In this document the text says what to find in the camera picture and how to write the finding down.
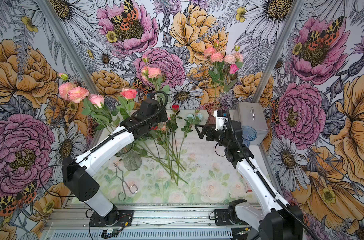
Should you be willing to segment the blue purple glass vase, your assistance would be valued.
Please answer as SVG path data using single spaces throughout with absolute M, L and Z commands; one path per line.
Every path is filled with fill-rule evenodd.
M 254 128 L 250 126 L 242 126 L 242 130 L 243 130 L 242 133 L 243 144 L 246 147 L 249 147 L 251 142 L 257 139 L 258 133 Z

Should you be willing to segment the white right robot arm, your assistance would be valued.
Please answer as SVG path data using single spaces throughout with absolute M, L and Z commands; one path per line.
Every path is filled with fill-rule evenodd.
M 225 148 L 226 159 L 248 182 L 260 204 L 256 209 L 247 200 L 232 201 L 226 213 L 215 211 L 217 224 L 247 224 L 258 231 L 262 240 L 303 239 L 307 225 L 302 211 L 291 206 L 263 175 L 253 153 L 243 143 L 241 123 L 232 120 L 228 111 L 216 111 L 214 117 L 213 125 L 195 125 L 199 138 Z

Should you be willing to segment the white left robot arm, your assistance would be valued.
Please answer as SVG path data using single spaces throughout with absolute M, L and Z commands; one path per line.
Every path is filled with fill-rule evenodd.
M 111 134 L 89 151 L 63 160 L 65 186 L 87 204 L 107 225 L 118 219 L 117 207 L 104 195 L 93 176 L 121 149 L 145 136 L 159 123 L 168 120 L 168 95 L 163 91 L 150 93 L 140 109 L 122 121 Z

